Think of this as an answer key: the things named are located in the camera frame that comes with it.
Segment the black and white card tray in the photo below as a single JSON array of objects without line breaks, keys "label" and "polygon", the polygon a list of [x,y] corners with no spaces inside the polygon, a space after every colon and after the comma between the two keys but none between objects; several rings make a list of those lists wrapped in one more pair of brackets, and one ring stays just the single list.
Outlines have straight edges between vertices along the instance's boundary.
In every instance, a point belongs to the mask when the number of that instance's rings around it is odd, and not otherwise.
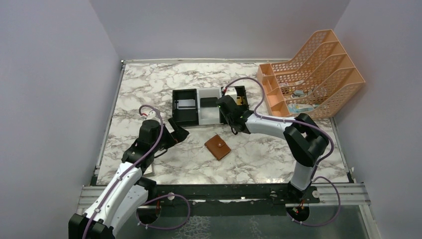
[{"label": "black and white card tray", "polygon": [[172,91],[172,119],[183,127],[226,124],[216,101],[223,87],[192,88]]}]

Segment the brown leather card holder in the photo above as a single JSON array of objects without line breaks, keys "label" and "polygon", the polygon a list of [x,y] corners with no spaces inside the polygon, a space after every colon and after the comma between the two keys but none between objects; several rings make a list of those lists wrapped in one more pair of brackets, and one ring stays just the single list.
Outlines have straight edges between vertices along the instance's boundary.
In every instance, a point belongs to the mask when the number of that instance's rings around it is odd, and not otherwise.
[{"label": "brown leather card holder", "polygon": [[231,152],[231,148],[218,134],[206,141],[204,146],[218,161],[222,160]]}]

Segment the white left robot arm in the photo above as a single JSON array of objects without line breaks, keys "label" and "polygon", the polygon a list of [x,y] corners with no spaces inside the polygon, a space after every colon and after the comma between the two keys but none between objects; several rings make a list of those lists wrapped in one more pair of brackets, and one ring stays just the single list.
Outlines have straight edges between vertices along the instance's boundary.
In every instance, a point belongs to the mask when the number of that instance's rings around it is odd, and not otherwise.
[{"label": "white left robot arm", "polygon": [[68,222],[70,239],[113,239],[137,207],[156,193],[156,182],[143,177],[154,155],[184,141],[189,132],[168,120],[169,132],[162,119],[145,120],[138,138],[122,157],[112,180],[92,205],[82,214],[73,214]]}]

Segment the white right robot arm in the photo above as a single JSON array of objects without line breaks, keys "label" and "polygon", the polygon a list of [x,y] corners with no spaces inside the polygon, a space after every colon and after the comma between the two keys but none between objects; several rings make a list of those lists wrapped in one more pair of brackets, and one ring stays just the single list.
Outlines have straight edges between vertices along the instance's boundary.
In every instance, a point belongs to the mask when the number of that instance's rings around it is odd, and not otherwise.
[{"label": "white right robot arm", "polygon": [[230,96],[219,98],[216,105],[234,134],[265,134],[287,142],[296,160],[288,187],[292,194],[302,196],[311,185],[327,146],[333,145],[330,136],[305,113],[295,118],[263,116],[238,106]]}]

